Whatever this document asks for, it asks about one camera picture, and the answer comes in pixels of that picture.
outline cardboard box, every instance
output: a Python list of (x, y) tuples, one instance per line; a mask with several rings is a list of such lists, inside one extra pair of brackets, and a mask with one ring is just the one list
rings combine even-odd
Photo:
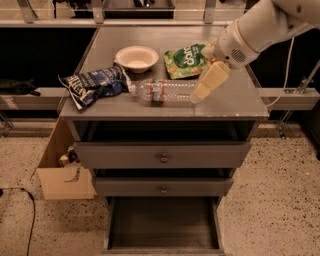
[(59, 159), (74, 143), (67, 123), (58, 119), (49, 143), (42, 156), (37, 173), (46, 200), (52, 199), (93, 199), (95, 190), (88, 169), (76, 167), (61, 168)]

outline drawer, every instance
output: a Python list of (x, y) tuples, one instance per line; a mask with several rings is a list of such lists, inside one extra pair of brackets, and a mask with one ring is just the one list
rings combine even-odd
[(101, 196), (225, 196), (232, 178), (96, 178)]
[(238, 168), (250, 142), (238, 144), (148, 144), (76, 142), (85, 168)]
[(214, 198), (112, 198), (107, 255), (224, 256)]

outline black cable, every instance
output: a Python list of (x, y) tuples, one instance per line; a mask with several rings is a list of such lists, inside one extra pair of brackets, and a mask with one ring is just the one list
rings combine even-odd
[(27, 247), (27, 256), (29, 256), (29, 251), (30, 251), (30, 244), (31, 244), (31, 238), (32, 238), (32, 232), (33, 232), (33, 227), (34, 227), (34, 221), (36, 218), (36, 205), (34, 202), (34, 197), (33, 195), (26, 190), (25, 188), (19, 188), (19, 187), (12, 187), (12, 188), (1, 188), (0, 191), (3, 191), (4, 189), (20, 189), (23, 192), (27, 192), (30, 200), (32, 201), (32, 205), (33, 205), (33, 218), (32, 218), (32, 224), (31, 224), (31, 228), (30, 228), (30, 233), (29, 233), (29, 240), (28, 240), (28, 247)]

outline white bowl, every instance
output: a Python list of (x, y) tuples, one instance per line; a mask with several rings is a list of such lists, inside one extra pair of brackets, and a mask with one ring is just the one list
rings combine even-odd
[(130, 46), (116, 54), (116, 62), (132, 73), (143, 73), (158, 61), (156, 51), (144, 46)]

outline chip bag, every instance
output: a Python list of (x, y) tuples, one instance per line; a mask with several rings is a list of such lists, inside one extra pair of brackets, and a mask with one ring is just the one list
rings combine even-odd
[(88, 108), (100, 97), (128, 92), (128, 86), (131, 84), (130, 78), (117, 63), (109, 68), (59, 78), (59, 80), (69, 90), (79, 110)]
[(164, 61), (170, 78), (178, 79), (200, 75), (202, 70), (210, 65), (209, 59), (201, 53), (201, 50), (209, 45), (210, 42), (206, 42), (165, 52)]

